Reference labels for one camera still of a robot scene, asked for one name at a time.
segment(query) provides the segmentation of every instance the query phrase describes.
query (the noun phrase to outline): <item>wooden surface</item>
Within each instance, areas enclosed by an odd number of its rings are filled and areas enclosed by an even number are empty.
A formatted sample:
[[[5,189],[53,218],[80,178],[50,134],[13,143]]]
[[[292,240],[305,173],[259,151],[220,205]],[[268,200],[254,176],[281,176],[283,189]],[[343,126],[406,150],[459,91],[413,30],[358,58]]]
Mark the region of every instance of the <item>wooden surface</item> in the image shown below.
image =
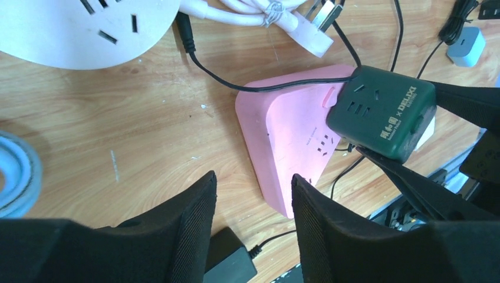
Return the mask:
[[[404,40],[396,71],[414,76],[437,44],[436,34],[453,1],[401,2]],[[215,0],[210,3],[220,6]],[[391,0],[348,0],[338,21],[363,64],[390,67],[397,36]],[[443,45],[422,78],[494,84],[500,72],[498,52],[494,53],[500,49],[500,21],[472,25],[481,27],[486,38],[478,65],[452,65]],[[336,42],[322,59],[308,54],[277,27],[229,27],[194,19],[193,30],[200,61],[237,84],[330,64],[354,64],[333,29],[328,33]],[[262,198],[236,119],[236,92],[198,70],[179,44],[170,29],[140,58],[98,71],[58,70],[0,54],[0,129],[33,145],[45,169],[42,194],[27,217],[114,226],[215,170],[213,233],[230,226],[251,248],[294,228],[293,220],[275,213]],[[406,166],[429,174],[471,145],[477,132],[475,126],[439,109],[436,133]],[[336,153],[318,189],[328,193],[332,179],[356,158],[358,153]],[[398,194],[381,170],[365,160],[338,183],[335,200],[366,216]],[[252,282],[269,282],[298,262],[296,236],[276,240],[255,260],[259,274]]]

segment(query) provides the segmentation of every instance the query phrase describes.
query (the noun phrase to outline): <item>white speck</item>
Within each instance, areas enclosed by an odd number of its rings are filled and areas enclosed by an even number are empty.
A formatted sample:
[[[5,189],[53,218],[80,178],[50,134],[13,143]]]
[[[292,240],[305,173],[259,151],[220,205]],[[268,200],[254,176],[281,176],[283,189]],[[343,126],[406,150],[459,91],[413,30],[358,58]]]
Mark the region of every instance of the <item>white speck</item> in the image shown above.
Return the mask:
[[[120,172],[118,172],[118,166],[116,166],[116,158],[114,157],[114,151],[111,149],[111,161],[113,162],[114,178],[118,182],[120,180]]]

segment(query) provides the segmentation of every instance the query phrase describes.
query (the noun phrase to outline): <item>dark green power socket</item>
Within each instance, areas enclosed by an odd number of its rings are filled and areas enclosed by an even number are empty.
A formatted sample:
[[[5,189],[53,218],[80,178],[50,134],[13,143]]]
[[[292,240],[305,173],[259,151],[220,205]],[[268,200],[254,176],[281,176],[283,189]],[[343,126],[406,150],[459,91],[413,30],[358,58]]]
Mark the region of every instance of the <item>dark green power socket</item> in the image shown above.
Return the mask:
[[[356,146],[404,163],[436,114],[433,84],[362,66],[346,83],[327,124]]]

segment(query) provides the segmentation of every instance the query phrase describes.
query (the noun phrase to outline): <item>pink power strip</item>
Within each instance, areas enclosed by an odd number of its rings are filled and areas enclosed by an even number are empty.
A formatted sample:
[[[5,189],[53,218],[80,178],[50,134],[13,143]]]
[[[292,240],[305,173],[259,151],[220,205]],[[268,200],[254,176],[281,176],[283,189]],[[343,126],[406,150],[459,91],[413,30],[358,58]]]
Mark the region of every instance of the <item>pink power strip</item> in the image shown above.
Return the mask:
[[[332,65],[247,84],[264,87],[309,78],[340,78],[354,67]],[[236,114],[265,201],[293,218],[291,181],[295,173],[318,182],[340,137],[326,125],[344,83],[311,84],[269,93],[239,92]]]

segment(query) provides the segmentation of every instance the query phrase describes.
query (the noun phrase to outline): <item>metal prong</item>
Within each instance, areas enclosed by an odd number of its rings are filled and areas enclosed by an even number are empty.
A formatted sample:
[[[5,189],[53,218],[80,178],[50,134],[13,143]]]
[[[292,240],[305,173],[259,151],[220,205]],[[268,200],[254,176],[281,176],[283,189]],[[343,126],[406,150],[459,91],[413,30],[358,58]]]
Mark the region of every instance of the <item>metal prong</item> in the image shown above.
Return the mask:
[[[340,12],[342,11],[342,8],[342,5],[335,5],[331,1],[326,1],[312,21],[312,24],[322,32],[325,32],[330,27],[330,25],[338,18]]]
[[[316,8],[318,8],[318,6],[320,5],[320,3],[321,3],[321,0],[315,0],[314,1],[314,4],[312,5],[311,9],[309,9],[309,11],[307,11],[307,14],[305,15],[306,19],[309,19],[311,17],[311,15],[313,14],[314,10],[316,10]]]

